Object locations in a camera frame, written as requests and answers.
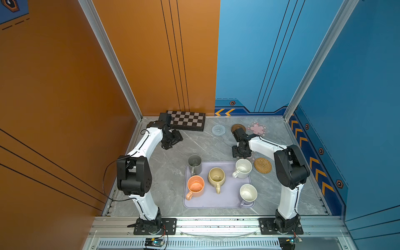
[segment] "yellow mug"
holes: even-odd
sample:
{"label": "yellow mug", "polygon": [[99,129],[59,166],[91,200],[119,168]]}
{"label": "yellow mug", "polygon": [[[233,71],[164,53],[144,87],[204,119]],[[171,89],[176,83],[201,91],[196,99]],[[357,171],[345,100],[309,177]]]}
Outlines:
{"label": "yellow mug", "polygon": [[217,194],[221,192],[221,186],[225,183],[225,172],[220,168],[213,168],[208,173],[208,182],[215,187]]}

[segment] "chessboard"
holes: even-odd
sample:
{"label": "chessboard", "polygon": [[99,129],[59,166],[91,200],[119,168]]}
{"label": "chessboard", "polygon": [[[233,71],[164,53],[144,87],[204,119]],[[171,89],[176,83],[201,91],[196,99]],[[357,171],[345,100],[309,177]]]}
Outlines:
{"label": "chessboard", "polygon": [[171,119],[172,129],[195,130],[195,131],[204,130],[204,123],[206,121],[205,113],[171,111],[171,110],[167,110],[167,113],[171,114],[172,116]]}

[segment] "gray round coaster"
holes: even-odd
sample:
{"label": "gray round coaster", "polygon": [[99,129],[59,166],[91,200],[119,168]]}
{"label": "gray round coaster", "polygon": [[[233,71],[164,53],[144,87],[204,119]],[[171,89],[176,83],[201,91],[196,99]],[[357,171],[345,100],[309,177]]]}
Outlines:
{"label": "gray round coaster", "polygon": [[212,127],[211,132],[215,134],[216,136],[221,136],[225,133],[225,127],[222,125],[215,125]]}

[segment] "lavender tray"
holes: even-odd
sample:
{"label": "lavender tray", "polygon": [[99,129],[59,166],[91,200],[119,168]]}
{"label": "lavender tray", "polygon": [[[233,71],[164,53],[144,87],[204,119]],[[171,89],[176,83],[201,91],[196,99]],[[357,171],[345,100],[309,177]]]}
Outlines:
{"label": "lavender tray", "polygon": [[[251,184],[250,176],[245,179],[233,178],[236,162],[202,162],[202,172],[199,174],[204,179],[204,193],[200,197],[185,199],[189,192],[188,180],[191,177],[190,170],[186,167],[185,189],[183,205],[186,208],[238,208],[240,205],[240,187],[244,184]],[[226,180],[221,186],[221,193],[217,194],[215,187],[208,183],[208,173],[212,168],[221,168],[225,172]],[[243,208],[251,208],[254,203],[244,205]]]}

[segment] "mug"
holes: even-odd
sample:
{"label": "mug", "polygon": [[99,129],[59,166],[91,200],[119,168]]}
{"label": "mug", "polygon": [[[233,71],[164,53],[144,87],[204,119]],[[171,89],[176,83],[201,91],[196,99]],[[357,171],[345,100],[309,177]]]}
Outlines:
{"label": "mug", "polygon": [[200,197],[204,193],[204,180],[198,175],[192,176],[188,180],[189,192],[186,199],[190,200],[192,197]]}
{"label": "mug", "polygon": [[188,165],[190,169],[190,174],[192,176],[199,175],[201,173],[201,157],[197,154],[193,154],[188,159]]}
{"label": "mug", "polygon": [[240,205],[239,207],[243,207],[244,204],[249,205],[252,204],[257,199],[257,190],[253,185],[244,184],[240,188]]}
{"label": "mug", "polygon": [[213,168],[208,173],[208,182],[215,187],[217,194],[221,192],[221,186],[225,183],[225,172],[220,168]]}
{"label": "mug", "polygon": [[249,160],[239,159],[236,162],[235,172],[233,172],[232,177],[233,178],[238,177],[240,179],[244,179],[247,176],[249,176],[252,168],[253,166],[251,165],[251,162]]}

